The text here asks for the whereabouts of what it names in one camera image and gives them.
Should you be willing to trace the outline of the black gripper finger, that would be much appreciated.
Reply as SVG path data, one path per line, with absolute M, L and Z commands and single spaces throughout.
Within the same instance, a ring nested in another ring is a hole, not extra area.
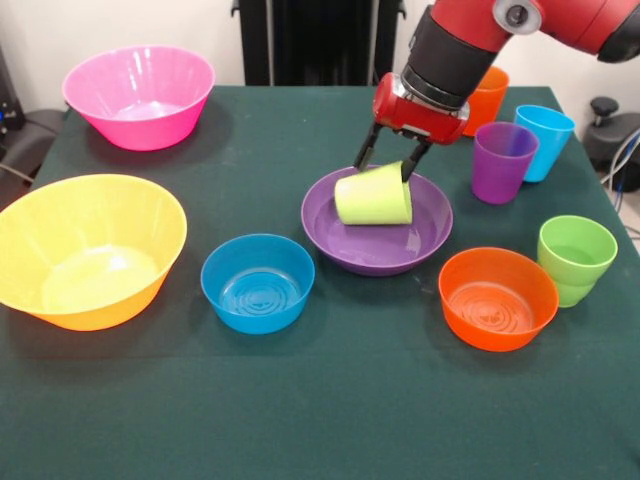
M 407 183 L 409 181 L 420 160 L 428 153 L 431 147 L 432 143 L 430 141 L 420 140 L 411 154 L 402 161 L 401 179 L 403 183 Z
M 367 136 L 359 150 L 359 153 L 357 154 L 356 159 L 353 163 L 353 167 L 358 171 L 363 171 L 368 165 L 374 153 L 374 148 L 382 129 L 382 124 L 379 124 L 377 122 L 372 123 Z

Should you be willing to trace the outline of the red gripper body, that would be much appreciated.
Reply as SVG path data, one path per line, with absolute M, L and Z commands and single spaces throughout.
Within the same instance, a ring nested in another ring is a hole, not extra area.
M 398 74 L 386 73 L 373 99 L 374 125 L 433 144 L 450 145 L 463 134 L 470 117 L 470 105 L 448 111 L 412 95 Z

